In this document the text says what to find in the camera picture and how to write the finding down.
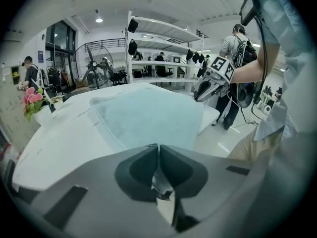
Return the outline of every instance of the window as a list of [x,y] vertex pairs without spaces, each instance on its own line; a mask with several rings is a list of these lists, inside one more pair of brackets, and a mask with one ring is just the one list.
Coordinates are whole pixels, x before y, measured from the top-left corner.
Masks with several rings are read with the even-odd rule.
[[69,31],[69,38],[68,38],[68,48],[70,49],[70,50],[73,50],[73,51],[75,51],[75,45],[74,45],[74,43],[75,43],[75,31],[73,30],[73,29],[70,29],[70,31]]
[[53,30],[53,26],[50,26],[46,29],[46,39],[45,39],[46,42],[53,43],[52,30]]
[[67,27],[68,26],[63,22],[55,24],[54,43],[60,46],[61,49],[66,49]]

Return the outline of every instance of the railing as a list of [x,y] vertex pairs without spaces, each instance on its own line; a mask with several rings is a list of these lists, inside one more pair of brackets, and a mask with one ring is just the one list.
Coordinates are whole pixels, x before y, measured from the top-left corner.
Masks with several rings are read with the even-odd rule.
[[173,38],[171,38],[171,39],[168,39],[167,41],[168,41],[168,42],[172,42],[172,43],[175,43],[175,44],[182,44],[182,43],[184,43],[183,41],[180,41],[180,40],[176,40],[176,39],[173,39]]
[[196,35],[199,36],[200,38],[204,37],[204,39],[209,38],[206,34],[204,34],[203,32],[199,31],[198,29],[196,29]]
[[96,42],[89,42],[85,44],[85,51],[87,51],[87,46],[90,50],[99,50],[99,49],[109,49],[109,48],[119,48],[125,46],[124,38],[121,39],[108,39],[100,40]]

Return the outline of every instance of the potted plant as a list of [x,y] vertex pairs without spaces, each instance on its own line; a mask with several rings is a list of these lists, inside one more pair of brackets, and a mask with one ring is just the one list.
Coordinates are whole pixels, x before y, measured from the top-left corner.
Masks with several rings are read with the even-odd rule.
[[63,96],[55,96],[51,98],[51,103],[56,110],[60,110],[64,106]]
[[35,92],[34,87],[26,90],[26,95],[23,98],[25,105],[23,112],[28,121],[31,120],[32,115],[40,125],[52,119],[50,108],[48,106],[42,107],[44,101],[46,101],[46,98],[43,97],[43,89],[41,87],[39,87],[37,92]]

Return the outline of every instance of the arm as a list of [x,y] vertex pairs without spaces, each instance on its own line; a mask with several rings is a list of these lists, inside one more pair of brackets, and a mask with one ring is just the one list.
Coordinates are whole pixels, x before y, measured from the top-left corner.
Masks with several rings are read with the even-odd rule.
[[221,57],[225,57],[228,52],[229,52],[229,43],[230,43],[230,39],[229,39],[229,36],[226,37],[224,40],[223,40],[223,43],[222,43],[222,48],[219,52],[219,56]]
[[[279,52],[280,45],[266,43],[267,74],[271,72]],[[264,71],[264,51],[261,43],[258,59],[234,70],[231,83],[249,83],[262,80]]]
[[135,58],[132,58],[132,61],[137,61],[137,60],[139,60],[139,56],[138,55],[136,55]]
[[25,74],[24,83],[19,87],[19,90],[27,89],[31,82],[31,70],[27,69]]
[[28,86],[29,86],[29,84],[30,84],[30,81],[25,81],[21,86],[20,86],[20,90],[22,90],[22,89],[26,89]]

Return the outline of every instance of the white shelving unit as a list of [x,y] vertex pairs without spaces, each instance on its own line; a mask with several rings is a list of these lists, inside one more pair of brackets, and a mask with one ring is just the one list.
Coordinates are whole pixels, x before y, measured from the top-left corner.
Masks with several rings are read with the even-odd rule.
[[131,61],[132,65],[164,65],[164,66],[176,66],[176,67],[195,67],[200,68],[198,65],[193,64],[185,64],[185,63],[177,63],[177,62],[169,62],[169,61]]
[[[190,42],[193,41],[202,41],[204,40],[199,36],[183,29],[178,26],[154,20],[149,18],[135,17],[132,16],[132,12],[129,12],[128,15],[128,25],[131,19],[134,18],[138,22],[138,28],[135,33],[128,32],[127,28],[125,30],[125,40],[126,40],[126,63],[127,63],[127,74],[129,83],[137,82],[148,82],[148,83],[160,83],[160,82],[197,82],[196,79],[189,78],[189,71],[191,68],[199,69],[200,65],[197,64],[185,64],[177,62],[161,62],[161,61],[132,61],[131,56],[128,53],[128,46],[133,39],[138,45],[139,49],[153,49],[160,51],[167,51],[175,53],[177,55],[186,55],[188,49],[193,53],[197,50],[190,47]],[[174,39],[176,43],[170,42],[167,39]],[[153,77],[144,77],[144,78],[133,78],[133,67],[140,68],[141,66],[152,65],[153,68],[156,65],[164,65],[167,68],[174,68],[172,77],[156,77],[154,72]],[[184,77],[177,77],[177,68],[184,68],[185,75]]]
[[197,35],[180,28],[178,26],[142,17],[131,17],[138,22],[137,33],[149,33],[154,35],[162,35],[170,38],[178,39],[184,42],[193,42],[197,40],[202,40],[202,38]]
[[138,48],[141,49],[155,49],[155,50],[164,50],[164,51],[169,51],[177,54],[187,54],[188,52],[188,46],[184,46],[181,44],[176,44],[172,42],[168,42],[159,38],[133,38],[133,40],[136,42],[138,45]]

